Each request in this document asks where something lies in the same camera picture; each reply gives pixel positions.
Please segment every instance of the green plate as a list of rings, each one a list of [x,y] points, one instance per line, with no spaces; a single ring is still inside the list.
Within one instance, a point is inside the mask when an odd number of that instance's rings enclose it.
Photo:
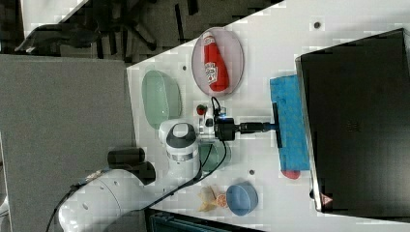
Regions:
[[[166,120],[179,118],[182,104],[177,82],[159,71],[148,71],[142,80],[145,117],[154,129]]]

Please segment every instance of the white cap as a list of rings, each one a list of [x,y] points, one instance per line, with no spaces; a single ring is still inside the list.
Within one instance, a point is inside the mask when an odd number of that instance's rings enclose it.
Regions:
[[[204,35],[202,36],[202,38],[205,39],[205,38],[210,37],[210,36],[214,37],[214,35],[212,35],[211,32],[205,32]]]

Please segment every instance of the chair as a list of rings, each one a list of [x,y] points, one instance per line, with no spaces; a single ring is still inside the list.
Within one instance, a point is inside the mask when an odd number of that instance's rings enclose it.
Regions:
[[[145,37],[141,36],[139,31],[135,29],[138,25],[138,21],[132,19],[136,16],[135,12],[139,10],[145,2],[145,0],[140,0],[127,11],[127,0],[92,0],[81,9],[83,13],[73,15],[73,19],[71,17],[68,21],[59,24],[48,24],[37,27],[15,51],[28,51],[31,54],[38,54],[35,52],[36,50],[38,51],[40,48],[48,47],[52,44],[57,44],[58,46],[65,44],[75,48],[84,48],[90,47],[92,43],[97,43],[99,58],[103,58],[101,38],[105,36],[109,37],[111,54],[115,54],[117,53],[115,32],[121,30],[124,60],[127,58],[128,32],[131,32],[133,36],[141,39],[150,50],[155,50],[157,48],[157,42],[154,37],[148,35],[152,38],[151,41],[148,41]],[[121,6],[121,15],[118,18],[113,18],[112,16],[112,9],[115,4],[120,4]]]

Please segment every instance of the blue cloth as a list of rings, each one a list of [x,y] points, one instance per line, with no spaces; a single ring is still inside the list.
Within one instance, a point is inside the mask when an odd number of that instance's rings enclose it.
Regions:
[[[309,170],[308,142],[297,75],[271,79],[271,100],[278,107],[282,171]]]

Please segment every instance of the chair leg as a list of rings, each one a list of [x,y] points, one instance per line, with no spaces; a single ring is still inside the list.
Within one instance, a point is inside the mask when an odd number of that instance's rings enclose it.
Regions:
[[[117,54],[117,43],[115,40],[115,32],[110,31],[108,33],[108,38],[109,38],[109,50],[111,52],[111,55]]]
[[[103,59],[103,41],[101,38],[98,38],[96,40],[96,44],[97,44],[97,57],[99,57],[99,59]]]
[[[130,23],[126,23],[124,24],[124,27],[129,30],[134,36],[138,37],[139,39],[141,39],[150,50],[155,50],[157,49],[157,41],[154,39],[153,42],[148,42],[143,36],[141,36],[141,34],[135,30],[135,28],[133,27],[133,25],[131,25]]]
[[[122,32],[122,47],[123,47],[123,61],[126,61],[127,58],[127,41],[128,41],[128,30],[123,30]]]

